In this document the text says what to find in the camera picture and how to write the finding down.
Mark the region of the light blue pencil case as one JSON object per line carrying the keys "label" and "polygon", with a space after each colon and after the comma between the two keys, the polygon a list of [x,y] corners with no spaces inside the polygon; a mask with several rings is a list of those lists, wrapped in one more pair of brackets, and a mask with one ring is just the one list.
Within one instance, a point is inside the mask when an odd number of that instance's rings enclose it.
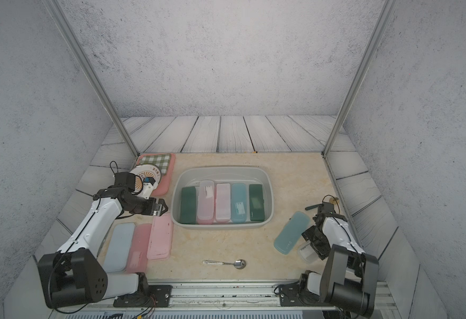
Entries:
{"label": "light blue pencil case", "polygon": [[104,259],[105,272],[123,272],[126,269],[134,231],[135,223],[122,223],[114,228]]}

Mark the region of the light pink ridged pencil case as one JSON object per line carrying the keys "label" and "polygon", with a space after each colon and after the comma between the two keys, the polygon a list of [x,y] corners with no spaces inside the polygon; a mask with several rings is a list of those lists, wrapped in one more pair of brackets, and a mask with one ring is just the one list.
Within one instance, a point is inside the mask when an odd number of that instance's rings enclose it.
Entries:
{"label": "light pink ridged pencil case", "polygon": [[147,259],[149,261],[165,260],[171,254],[173,239],[173,220],[170,213],[152,219]]}

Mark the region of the dark green pencil case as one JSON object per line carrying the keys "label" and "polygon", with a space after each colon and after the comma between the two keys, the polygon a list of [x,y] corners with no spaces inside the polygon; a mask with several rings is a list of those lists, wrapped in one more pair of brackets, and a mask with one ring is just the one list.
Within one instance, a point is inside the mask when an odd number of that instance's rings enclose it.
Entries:
{"label": "dark green pencil case", "polygon": [[195,224],[197,221],[197,189],[184,187],[181,190],[179,222],[185,225]]}
{"label": "dark green pencil case", "polygon": [[263,187],[261,184],[249,185],[250,220],[253,222],[265,221]]}

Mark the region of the rose pink pencil case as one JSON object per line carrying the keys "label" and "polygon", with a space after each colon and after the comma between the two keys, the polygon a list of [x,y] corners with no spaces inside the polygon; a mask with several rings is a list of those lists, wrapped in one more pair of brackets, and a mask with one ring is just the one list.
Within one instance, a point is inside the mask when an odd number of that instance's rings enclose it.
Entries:
{"label": "rose pink pencil case", "polygon": [[147,268],[147,250],[152,224],[137,225],[134,228],[132,245],[129,250],[127,273],[145,272]]}

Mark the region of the clear pencil case with label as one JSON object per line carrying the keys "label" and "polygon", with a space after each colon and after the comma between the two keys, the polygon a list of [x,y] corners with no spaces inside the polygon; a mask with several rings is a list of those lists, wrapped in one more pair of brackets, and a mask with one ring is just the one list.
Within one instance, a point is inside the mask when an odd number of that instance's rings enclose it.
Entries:
{"label": "clear pencil case with label", "polygon": [[211,180],[203,180],[198,188],[197,223],[210,225],[214,221],[215,185]]}

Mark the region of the grey plastic storage box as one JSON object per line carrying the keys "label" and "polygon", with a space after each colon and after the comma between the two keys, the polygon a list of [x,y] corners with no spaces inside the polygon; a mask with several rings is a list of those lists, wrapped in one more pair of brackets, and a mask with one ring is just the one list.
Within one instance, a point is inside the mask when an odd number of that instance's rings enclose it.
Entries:
{"label": "grey plastic storage box", "polygon": [[[197,189],[197,206],[198,206],[198,188],[203,180],[211,180],[215,185],[215,202],[216,202],[216,185],[218,183],[229,183],[230,190],[233,183],[244,183],[247,187],[247,208],[248,215],[245,223],[233,223],[231,220],[228,223],[218,223],[215,220],[215,204],[214,204],[214,221],[210,225],[200,225],[197,223],[185,225],[179,222],[180,219],[180,204],[181,190],[184,187],[196,187]],[[250,220],[250,204],[249,204],[249,185],[261,184],[263,187],[265,221],[253,222]],[[268,174],[257,167],[246,166],[220,166],[220,167],[198,167],[185,171],[181,174],[175,186],[172,201],[172,219],[173,222],[186,229],[199,230],[237,230],[251,229],[265,226],[274,216],[274,194],[273,187]]]}

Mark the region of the teal pencil case with label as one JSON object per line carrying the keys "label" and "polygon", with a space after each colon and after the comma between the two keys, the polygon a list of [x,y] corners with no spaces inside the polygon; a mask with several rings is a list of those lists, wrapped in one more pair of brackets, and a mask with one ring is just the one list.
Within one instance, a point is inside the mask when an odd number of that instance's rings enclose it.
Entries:
{"label": "teal pencil case with label", "polygon": [[245,223],[248,215],[247,187],[244,183],[233,183],[231,185],[231,221],[233,223]]}

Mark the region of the translucent pink pencil case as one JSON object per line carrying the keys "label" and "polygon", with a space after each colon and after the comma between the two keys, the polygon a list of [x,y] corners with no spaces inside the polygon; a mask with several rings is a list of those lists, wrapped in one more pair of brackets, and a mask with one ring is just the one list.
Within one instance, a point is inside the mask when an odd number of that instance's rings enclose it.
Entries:
{"label": "translucent pink pencil case", "polygon": [[229,183],[216,185],[215,220],[228,223],[231,218],[231,190]]}

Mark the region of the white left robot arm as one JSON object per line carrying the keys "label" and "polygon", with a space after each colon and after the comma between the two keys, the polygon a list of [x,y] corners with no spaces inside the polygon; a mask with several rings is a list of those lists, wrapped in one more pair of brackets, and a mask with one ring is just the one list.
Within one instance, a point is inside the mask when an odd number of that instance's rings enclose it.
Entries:
{"label": "white left robot arm", "polygon": [[161,216],[168,211],[164,200],[151,195],[157,186],[156,178],[120,172],[112,186],[93,196],[88,214],[67,242],[55,253],[43,255],[37,264],[48,308],[62,312],[64,307],[84,308],[107,299],[113,299],[117,307],[154,306],[155,298],[143,272],[108,274],[97,257],[122,213]]}

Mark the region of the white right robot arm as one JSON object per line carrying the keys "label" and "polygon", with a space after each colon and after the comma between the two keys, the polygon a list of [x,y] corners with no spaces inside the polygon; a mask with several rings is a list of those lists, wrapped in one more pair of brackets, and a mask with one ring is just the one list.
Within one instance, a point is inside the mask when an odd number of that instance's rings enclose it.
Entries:
{"label": "white right robot arm", "polygon": [[354,314],[355,318],[370,318],[375,311],[378,259],[356,242],[347,218],[333,203],[323,201],[306,210],[314,208],[315,225],[302,237],[326,265],[321,274],[306,271],[302,275],[302,303],[326,303]]}

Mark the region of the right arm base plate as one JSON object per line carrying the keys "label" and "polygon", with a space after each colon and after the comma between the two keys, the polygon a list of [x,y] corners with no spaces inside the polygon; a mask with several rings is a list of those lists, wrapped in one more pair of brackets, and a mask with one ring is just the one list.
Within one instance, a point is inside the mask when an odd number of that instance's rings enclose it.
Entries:
{"label": "right arm base plate", "polygon": [[319,296],[302,287],[298,282],[279,284],[273,290],[281,307],[321,307]]}

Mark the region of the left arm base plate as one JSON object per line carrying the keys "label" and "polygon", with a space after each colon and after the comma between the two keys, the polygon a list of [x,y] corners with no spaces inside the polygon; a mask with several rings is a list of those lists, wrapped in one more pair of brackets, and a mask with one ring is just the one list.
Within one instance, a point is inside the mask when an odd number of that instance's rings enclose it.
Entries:
{"label": "left arm base plate", "polygon": [[114,308],[167,308],[172,292],[171,285],[139,287],[134,293],[116,297]]}

